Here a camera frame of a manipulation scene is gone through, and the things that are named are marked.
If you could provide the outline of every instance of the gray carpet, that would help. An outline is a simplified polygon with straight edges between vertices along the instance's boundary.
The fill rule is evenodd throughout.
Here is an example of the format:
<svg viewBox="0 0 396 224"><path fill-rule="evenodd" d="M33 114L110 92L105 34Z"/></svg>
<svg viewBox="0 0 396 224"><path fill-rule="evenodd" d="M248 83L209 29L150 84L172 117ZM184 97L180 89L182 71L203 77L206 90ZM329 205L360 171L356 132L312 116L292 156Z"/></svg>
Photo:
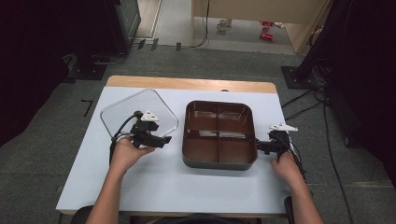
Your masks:
<svg viewBox="0 0 396 224"><path fill-rule="evenodd" d="M267 81L276 84L281 103L285 103L303 91L286 87L280 66L296 66L303 59L302 56L259 52L176 51L174 47L150 51L150 46L140 50L134 47L123 61L107 68L103 80L60 84L26 131L0 148L0 223L57 223L59 212L55 206L62 185L78 153L95 103L110 76ZM86 117L88 103L81 100L94 101ZM287 117L315 102L313 96L307 96L287 106L284 115ZM346 148L332 109L328 107L326 111L334 161L355 223L395 223L396 192L381 161L364 149ZM305 112L288 124L299 128L291 138L301 151L307 182L319 212L326 223L348 223L327 149L323 107ZM64 216L63 223L68 221L70 216ZM287 223L287 220L267 218L264 223Z"/></svg>

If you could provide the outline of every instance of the clear plastic lid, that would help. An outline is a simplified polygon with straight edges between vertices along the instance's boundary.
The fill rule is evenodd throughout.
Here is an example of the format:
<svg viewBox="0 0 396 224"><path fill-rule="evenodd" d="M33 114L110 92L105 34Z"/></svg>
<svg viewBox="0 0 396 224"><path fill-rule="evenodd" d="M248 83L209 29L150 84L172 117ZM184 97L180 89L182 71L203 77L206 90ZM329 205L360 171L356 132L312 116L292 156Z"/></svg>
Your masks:
<svg viewBox="0 0 396 224"><path fill-rule="evenodd" d="M163 98L153 89L139 91L112 105L106 106L100 113L100 118L112 137L121 125L131 117L135 111L145 113L151 111L159 119L155 121L159 128L152 132L153 135L164 137L174 131L178 126L178 119ZM121 130L123 133L130 133L132 126L136 123L136 118L128 121Z"/></svg>

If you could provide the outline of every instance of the tray compartment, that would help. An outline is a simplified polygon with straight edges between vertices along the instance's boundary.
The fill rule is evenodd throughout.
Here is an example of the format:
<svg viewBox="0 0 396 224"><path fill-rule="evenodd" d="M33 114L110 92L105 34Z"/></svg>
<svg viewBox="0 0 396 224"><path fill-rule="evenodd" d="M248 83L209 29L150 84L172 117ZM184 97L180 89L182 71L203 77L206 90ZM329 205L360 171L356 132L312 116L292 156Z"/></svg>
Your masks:
<svg viewBox="0 0 396 224"><path fill-rule="evenodd" d="M183 161L193 168L247 170L257 159L247 105L193 101L186 107Z"/></svg>

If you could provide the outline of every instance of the red object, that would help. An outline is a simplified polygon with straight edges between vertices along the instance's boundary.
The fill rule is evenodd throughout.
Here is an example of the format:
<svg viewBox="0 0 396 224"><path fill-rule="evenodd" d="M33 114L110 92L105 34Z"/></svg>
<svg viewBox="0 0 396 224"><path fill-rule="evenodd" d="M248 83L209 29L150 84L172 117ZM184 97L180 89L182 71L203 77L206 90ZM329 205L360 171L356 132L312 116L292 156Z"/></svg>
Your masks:
<svg viewBox="0 0 396 224"><path fill-rule="evenodd" d="M266 34L266 33L261 33L261 34L260 34L260 38L261 38L261 39L269 39L269 40L271 40L271 39L274 38L274 36L273 36L273 35L270 35L270 34Z"/></svg>
<svg viewBox="0 0 396 224"><path fill-rule="evenodd" d="M270 26L273 25L273 22L271 21L262 21L262 29L267 30L270 28Z"/></svg>

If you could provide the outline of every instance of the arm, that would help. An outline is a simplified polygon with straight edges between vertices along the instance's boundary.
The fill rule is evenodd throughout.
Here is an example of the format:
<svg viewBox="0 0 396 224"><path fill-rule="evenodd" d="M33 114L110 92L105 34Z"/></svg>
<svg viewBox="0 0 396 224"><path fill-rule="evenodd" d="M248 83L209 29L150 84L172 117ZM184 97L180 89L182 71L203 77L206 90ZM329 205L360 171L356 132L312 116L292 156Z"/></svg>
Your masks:
<svg viewBox="0 0 396 224"><path fill-rule="evenodd" d="M283 153L279 162L272 160L271 164L274 171L290 186L294 222L324 223L291 153Z"/></svg>
<svg viewBox="0 0 396 224"><path fill-rule="evenodd" d="M152 151L154 151L153 147L142 149L134 147L129 137L122 138L116 144L105 182L91 210L87 223L118 223L120 190L123 176L140 157Z"/></svg>

